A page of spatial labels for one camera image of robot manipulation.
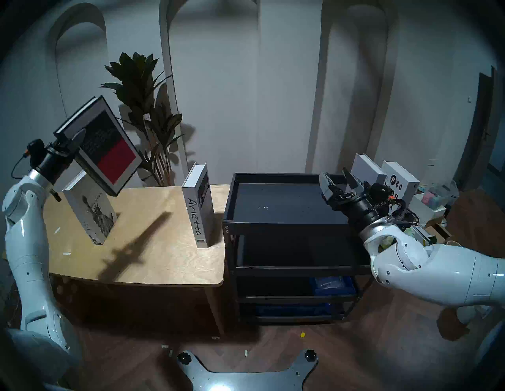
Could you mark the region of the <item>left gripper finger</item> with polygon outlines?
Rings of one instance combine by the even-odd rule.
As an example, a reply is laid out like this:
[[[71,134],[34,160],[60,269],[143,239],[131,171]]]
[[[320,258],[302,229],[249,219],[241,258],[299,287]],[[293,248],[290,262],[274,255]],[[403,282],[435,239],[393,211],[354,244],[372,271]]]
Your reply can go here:
[[[70,139],[70,141],[68,143],[69,153],[76,153],[79,150],[81,144],[83,143],[83,141],[85,139],[85,136],[86,136],[86,129],[85,128],[82,128],[74,136],[72,136],[72,138]]]

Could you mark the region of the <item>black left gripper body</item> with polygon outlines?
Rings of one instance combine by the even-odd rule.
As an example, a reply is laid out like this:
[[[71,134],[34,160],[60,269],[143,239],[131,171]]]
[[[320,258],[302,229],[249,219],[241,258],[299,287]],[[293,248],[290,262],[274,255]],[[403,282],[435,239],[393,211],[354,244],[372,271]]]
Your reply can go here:
[[[54,185],[75,155],[76,144],[73,141],[56,140],[44,148],[41,161],[36,164],[36,171]]]

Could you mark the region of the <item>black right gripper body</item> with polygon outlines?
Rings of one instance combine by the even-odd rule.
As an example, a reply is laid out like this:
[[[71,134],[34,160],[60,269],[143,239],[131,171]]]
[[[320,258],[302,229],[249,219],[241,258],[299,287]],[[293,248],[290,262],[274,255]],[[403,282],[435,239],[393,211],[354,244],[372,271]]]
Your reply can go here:
[[[361,232],[373,222],[388,214],[390,188],[380,183],[363,182],[364,190],[356,195],[344,193],[336,186],[333,197],[326,202],[334,211],[342,212],[348,224]]]

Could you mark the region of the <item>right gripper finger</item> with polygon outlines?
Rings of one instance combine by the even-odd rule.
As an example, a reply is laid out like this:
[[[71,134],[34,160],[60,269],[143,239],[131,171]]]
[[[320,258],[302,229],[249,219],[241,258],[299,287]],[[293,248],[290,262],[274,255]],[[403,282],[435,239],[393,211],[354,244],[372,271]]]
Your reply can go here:
[[[319,186],[321,189],[322,197],[325,202],[328,202],[334,195],[336,185],[330,178],[328,173],[321,172],[319,174]]]
[[[342,173],[347,181],[347,186],[350,190],[364,190],[362,184],[359,183],[359,181],[346,167],[343,167]]]

